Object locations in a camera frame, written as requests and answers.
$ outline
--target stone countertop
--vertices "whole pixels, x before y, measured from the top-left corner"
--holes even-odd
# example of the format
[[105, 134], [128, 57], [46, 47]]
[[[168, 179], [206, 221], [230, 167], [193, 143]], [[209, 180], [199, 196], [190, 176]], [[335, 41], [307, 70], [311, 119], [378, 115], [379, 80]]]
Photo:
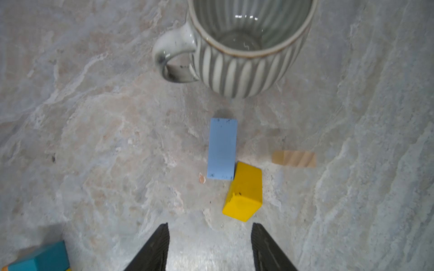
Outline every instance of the stone countertop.
[[[230, 100], [172, 84], [151, 49], [184, 0], [0, 1], [0, 265], [63, 238], [72, 270], [123, 270], [168, 222], [168, 270], [253, 270], [264, 225], [299, 271], [434, 268], [434, 3], [322, 0], [293, 67]], [[211, 117], [263, 171], [247, 223], [207, 180]], [[315, 169], [271, 164], [317, 153]]]

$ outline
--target toy block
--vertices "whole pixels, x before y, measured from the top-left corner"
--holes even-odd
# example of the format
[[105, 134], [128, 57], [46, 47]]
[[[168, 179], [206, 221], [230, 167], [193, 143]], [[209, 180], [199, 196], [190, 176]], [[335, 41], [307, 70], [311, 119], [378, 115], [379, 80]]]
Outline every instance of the toy block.
[[277, 150], [271, 162], [292, 167], [316, 167], [316, 154], [308, 151]]
[[237, 125], [237, 120], [226, 118], [211, 119], [210, 145], [208, 148], [208, 178], [233, 180]]
[[65, 271], [69, 268], [65, 242], [45, 245], [4, 268], [6, 271]]
[[222, 213], [246, 222], [262, 206], [262, 171], [238, 162]]

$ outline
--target yellow block corner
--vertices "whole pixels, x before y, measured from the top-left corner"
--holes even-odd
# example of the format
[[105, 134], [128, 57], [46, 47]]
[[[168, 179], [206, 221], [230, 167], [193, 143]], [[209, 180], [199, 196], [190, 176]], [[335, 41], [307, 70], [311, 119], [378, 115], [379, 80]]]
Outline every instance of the yellow block corner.
[[246, 222], [262, 206], [262, 171], [238, 162], [222, 213]]

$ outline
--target brown mug rim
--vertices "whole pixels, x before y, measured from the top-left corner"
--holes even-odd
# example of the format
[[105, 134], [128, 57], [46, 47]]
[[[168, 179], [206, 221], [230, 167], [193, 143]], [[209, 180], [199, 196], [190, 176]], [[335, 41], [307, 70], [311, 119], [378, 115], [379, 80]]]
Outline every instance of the brown mug rim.
[[196, 10], [194, 9], [193, 1], [194, 0], [188, 0], [188, 11], [190, 13], [190, 19], [193, 23], [193, 26], [196, 28], [196, 30], [199, 32], [202, 38], [211, 46], [215, 47], [216, 49], [218, 49], [219, 51], [225, 54], [228, 54], [230, 56], [235, 56], [235, 57], [244, 57], [244, 58], [256, 58], [256, 57], [268, 56], [271, 54], [275, 54], [285, 49], [286, 47], [290, 46], [291, 44], [293, 44], [298, 38], [300, 38], [300, 36], [304, 33], [304, 31], [309, 27], [309, 24], [313, 18], [313, 14], [315, 13], [316, 10], [316, 5], [318, 4], [318, 0], [311, 0], [312, 4], [310, 5], [309, 13], [307, 14], [303, 24], [297, 29], [297, 31], [294, 34], [292, 34], [286, 40], [267, 49], [256, 50], [256, 51], [242, 51], [242, 50], [232, 49], [228, 46], [219, 43], [210, 34], [206, 32], [203, 26], [199, 23]]

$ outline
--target ceramic mug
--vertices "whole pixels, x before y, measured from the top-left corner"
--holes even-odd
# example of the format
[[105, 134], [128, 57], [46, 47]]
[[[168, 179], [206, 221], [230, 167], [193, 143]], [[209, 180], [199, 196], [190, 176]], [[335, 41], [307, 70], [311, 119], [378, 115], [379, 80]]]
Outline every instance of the ceramic mug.
[[[186, 23], [161, 36], [152, 54], [164, 79], [203, 81], [226, 97], [268, 89], [294, 63], [317, 0], [188, 0]], [[188, 53], [189, 65], [169, 65]]]

